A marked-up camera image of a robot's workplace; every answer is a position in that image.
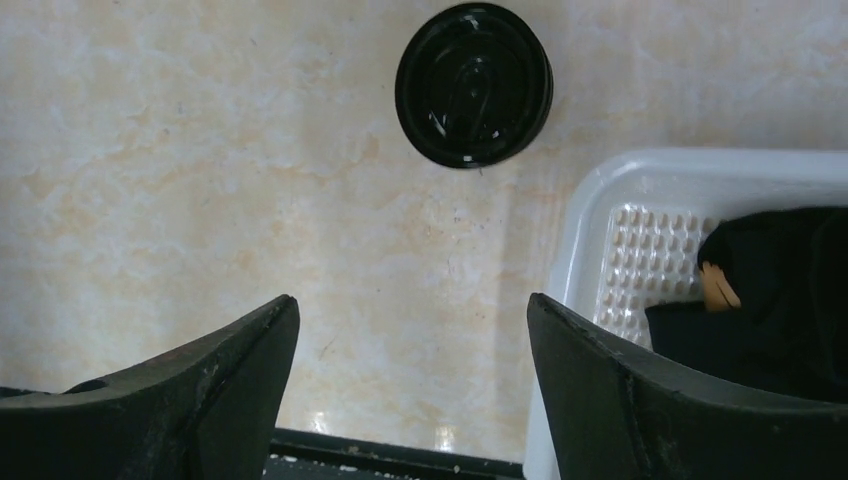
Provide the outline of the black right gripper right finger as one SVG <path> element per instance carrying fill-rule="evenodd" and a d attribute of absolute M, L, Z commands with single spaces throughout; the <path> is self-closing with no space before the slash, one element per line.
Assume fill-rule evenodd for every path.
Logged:
<path fill-rule="evenodd" d="M 697 372 L 535 293 L 527 323 L 563 479 L 843 479 L 847 408 Z"/>

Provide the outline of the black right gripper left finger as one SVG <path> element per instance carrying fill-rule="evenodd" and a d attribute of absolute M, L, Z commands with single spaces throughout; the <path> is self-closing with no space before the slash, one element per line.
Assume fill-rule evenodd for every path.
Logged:
<path fill-rule="evenodd" d="M 280 296 L 62 393 L 1 391 L 5 479 L 258 479 L 299 334 Z"/>

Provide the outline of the black plastic cup lid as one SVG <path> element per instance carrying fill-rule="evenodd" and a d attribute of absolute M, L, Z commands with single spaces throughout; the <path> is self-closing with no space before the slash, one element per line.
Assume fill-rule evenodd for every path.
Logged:
<path fill-rule="evenodd" d="M 554 74 L 530 26 L 486 2 L 452 6 L 412 37 L 398 65 L 395 108 L 412 146 L 452 169 L 507 160 L 542 131 Z"/>

